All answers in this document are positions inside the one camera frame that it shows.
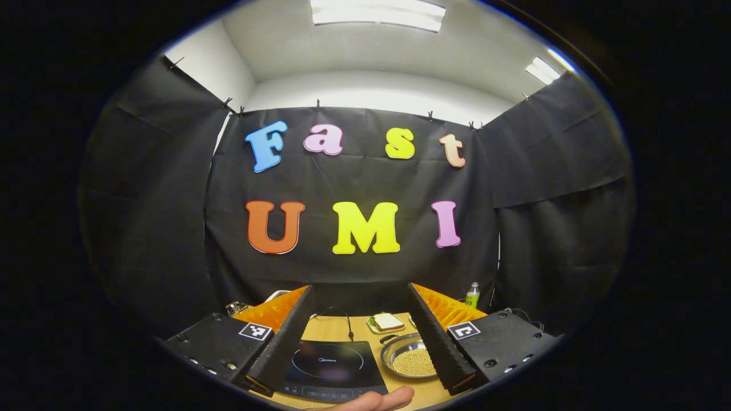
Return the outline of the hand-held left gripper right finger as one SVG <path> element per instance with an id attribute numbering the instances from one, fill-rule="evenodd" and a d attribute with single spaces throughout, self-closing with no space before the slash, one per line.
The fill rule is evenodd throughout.
<path id="1" fill-rule="evenodd" d="M 511 309 L 486 315 L 427 287 L 410 283 L 408 289 L 409 314 L 452 395 L 503 380 L 558 343 Z"/>

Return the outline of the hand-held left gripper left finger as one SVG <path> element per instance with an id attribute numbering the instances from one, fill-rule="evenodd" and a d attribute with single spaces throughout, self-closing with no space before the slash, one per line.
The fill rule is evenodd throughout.
<path id="1" fill-rule="evenodd" d="M 271 396 L 282 389 L 313 312 L 308 285 L 236 316 L 212 313 L 167 339 L 166 349 L 214 379 Z"/>

